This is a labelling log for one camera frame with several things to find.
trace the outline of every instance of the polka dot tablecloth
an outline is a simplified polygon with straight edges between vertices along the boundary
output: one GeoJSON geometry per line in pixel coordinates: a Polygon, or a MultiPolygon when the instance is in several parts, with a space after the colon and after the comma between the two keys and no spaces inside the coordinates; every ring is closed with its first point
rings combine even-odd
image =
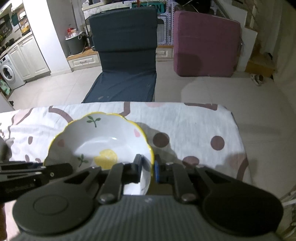
{"type": "Polygon", "coordinates": [[[248,160],[230,111],[216,104],[105,102],[0,113],[10,160],[43,162],[52,139],[90,112],[118,113],[146,133],[155,154],[184,166],[203,164],[251,182],[248,160]]]}

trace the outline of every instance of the screw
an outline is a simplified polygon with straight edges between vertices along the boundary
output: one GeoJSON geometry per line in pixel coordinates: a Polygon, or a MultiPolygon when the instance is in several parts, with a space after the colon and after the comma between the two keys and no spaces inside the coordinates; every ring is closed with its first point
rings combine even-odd
{"type": "Polygon", "coordinates": [[[112,193],[104,193],[100,196],[100,200],[104,204],[108,204],[112,201],[114,201],[115,196],[112,193]]]}
{"type": "Polygon", "coordinates": [[[192,202],[196,200],[196,196],[193,193],[185,193],[181,196],[181,199],[184,202],[192,202]]]}
{"type": "Polygon", "coordinates": [[[145,201],[146,203],[150,203],[150,202],[153,201],[153,199],[149,197],[149,198],[146,198],[144,201],[145,201]]]}

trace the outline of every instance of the washing machine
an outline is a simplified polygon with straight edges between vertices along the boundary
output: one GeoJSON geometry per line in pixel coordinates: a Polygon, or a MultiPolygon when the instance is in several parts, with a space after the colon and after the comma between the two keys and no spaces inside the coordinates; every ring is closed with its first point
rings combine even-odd
{"type": "Polygon", "coordinates": [[[21,79],[15,67],[12,65],[8,55],[5,55],[0,60],[0,73],[12,90],[25,84],[25,81],[21,79]]]}

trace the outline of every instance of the gray bucket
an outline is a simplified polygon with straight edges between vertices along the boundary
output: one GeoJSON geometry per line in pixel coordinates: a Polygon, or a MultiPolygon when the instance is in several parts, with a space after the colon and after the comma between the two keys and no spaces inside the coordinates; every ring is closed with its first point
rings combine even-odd
{"type": "Polygon", "coordinates": [[[83,51],[84,41],[81,34],[72,38],[68,38],[66,39],[66,41],[69,46],[71,55],[78,54],[83,51]]]}

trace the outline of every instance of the yellow flower pattern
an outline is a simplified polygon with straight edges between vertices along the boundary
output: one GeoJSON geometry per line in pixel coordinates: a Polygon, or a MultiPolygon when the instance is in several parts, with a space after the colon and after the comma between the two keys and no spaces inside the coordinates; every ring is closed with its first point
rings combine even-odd
{"type": "Polygon", "coordinates": [[[117,155],[111,149],[105,149],[100,151],[100,155],[94,157],[96,165],[102,169],[111,169],[111,167],[117,163],[117,155]]]}

